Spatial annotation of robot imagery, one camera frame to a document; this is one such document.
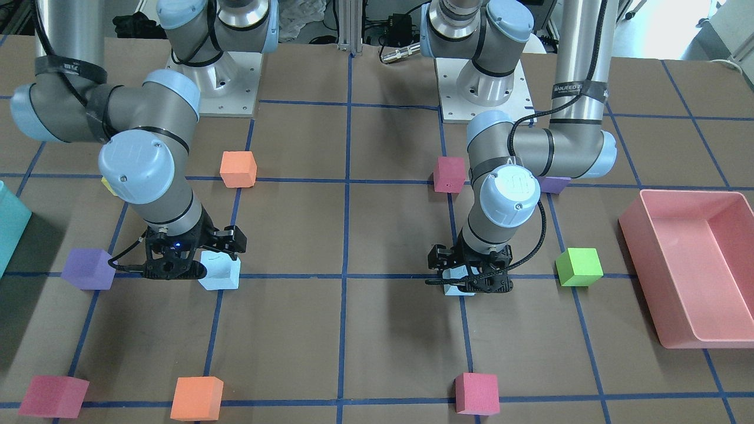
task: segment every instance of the red cube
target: red cube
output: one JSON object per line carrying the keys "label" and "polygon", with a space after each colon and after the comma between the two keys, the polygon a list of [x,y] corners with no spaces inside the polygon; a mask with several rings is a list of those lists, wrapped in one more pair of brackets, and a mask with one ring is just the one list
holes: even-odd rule
{"label": "red cube", "polygon": [[442,193],[460,193],[466,181],[466,166],[463,158],[440,156],[432,173],[434,191]]}
{"label": "red cube", "polygon": [[463,373],[455,378],[455,412],[467,415],[500,413],[498,376]]}
{"label": "red cube", "polygon": [[18,415],[78,418],[89,382],[67,376],[34,376]]}

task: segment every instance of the light blue joint cover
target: light blue joint cover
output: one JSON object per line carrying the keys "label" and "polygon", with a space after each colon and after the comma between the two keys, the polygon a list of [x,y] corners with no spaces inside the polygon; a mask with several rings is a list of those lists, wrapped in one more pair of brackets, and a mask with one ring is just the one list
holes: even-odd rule
{"label": "light blue joint cover", "polygon": [[432,54],[432,47],[429,44],[429,17],[427,16],[427,9],[429,9],[429,3],[421,7],[419,47],[421,47],[422,56],[434,57],[434,55]]}
{"label": "light blue joint cover", "polygon": [[194,109],[196,120],[199,122],[201,92],[199,91],[199,87],[189,77],[171,69],[157,69],[146,76],[144,84],[147,82],[162,85],[181,96]]}
{"label": "light blue joint cover", "polygon": [[490,0],[487,17],[505,36],[519,43],[526,43],[534,29],[532,12],[516,0]]}
{"label": "light blue joint cover", "polygon": [[100,172],[119,198],[147,204],[173,183],[176,163],[165,143],[144,130],[118,133],[100,150]]}
{"label": "light blue joint cover", "polygon": [[604,177],[610,172],[615,164],[615,159],[618,156],[618,149],[615,148],[615,137],[607,131],[602,131],[602,138],[602,150],[599,152],[597,160],[594,161],[592,167],[579,178]]}
{"label": "light blue joint cover", "polygon": [[479,202],[496,226],[516,228],[532,216],[539,195],[539,182],[528,169],[506,164],[484,178]]}
{"label": "light blue joint cover", "polygon": [[487,110],[474,116],[466,127],[466,150],[468,150],[471,140],[476,138],[479,133],[501,122],[513,122],[513,119],[507,113],[497,109]]}
{"label": "light blue joint cover", "polygon": [[32,105],[32,86],[34,84],[21,85],[16,88],[11,98],[11,116],[22,133],[28,138],[38,141],[54,141],[64,143],[48,130],[39,120],[37,112]]}
{"label": "light blue joint cover", "polygon": [[272,53],[277,50],[277,40],[280,35],[280,13],[277,0],[270,0],[270,11],[267,21],[267,38],[262,47],[262,53]]}
{"label": "light blue joint cover", "polygon": [[207,6],[207,0],[159,0],[157,16],[163,29],[175,29],[191,22]]}

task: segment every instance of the pink cube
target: pink cube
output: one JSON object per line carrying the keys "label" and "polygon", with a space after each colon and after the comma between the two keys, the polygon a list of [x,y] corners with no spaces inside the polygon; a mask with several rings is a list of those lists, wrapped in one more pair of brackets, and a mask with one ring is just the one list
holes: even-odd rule
{"label": "pink cube", "polygon": [[467,415],[500,413],[498,376],[463,373],[455,378],[455,412]]}
{"label": "pink cube", "polygon": [[81,290],[109,290],[115,277],[110,258],[102,249],[71,249],[60,277]]}
{"label": "pink cube", "polygon": [[442,193],[460,193],[466,181],[466,166],[463,158],[440,156],[432,173],[434,191]]}
{"label": "pink cube", "polygon": [[571,183],[571,179],[568,177],[537,177],[537,181],[539,181],[539,189],[543,193],[554,195],[559,195]]}
{"label": "pink cube", "polygon": [[18,415],[78,418],[89,382],[66,376],[34,376]]}

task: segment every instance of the teal box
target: teal box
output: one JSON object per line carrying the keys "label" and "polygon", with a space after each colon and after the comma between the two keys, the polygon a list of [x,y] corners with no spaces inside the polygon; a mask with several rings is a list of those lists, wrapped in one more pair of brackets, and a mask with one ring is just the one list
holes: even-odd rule
{"label": "teal box", "polygon": [[0,277],[11,261],[32,212],[0,181]]}

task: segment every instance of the purple cube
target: purple cube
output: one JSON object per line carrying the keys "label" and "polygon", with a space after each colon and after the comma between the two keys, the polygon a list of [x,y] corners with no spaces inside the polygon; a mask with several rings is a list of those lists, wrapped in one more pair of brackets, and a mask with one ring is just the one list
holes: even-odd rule
{"label": "purple cube", "polygon": [[18,415],[78,418],[89,382],[66,376],[34,376]]}
{"label": "purple cube", "polygon": [[109,259],[102,249],[71,249],[60,277],[82,290],[108,290],[115,277]]}
{"label": "purple cube", "polygon": [[537,181],[539,181],[539,189],[543,193],[554,195],[559,195],[571,183],[571,179],[568,177],[537,177]]}

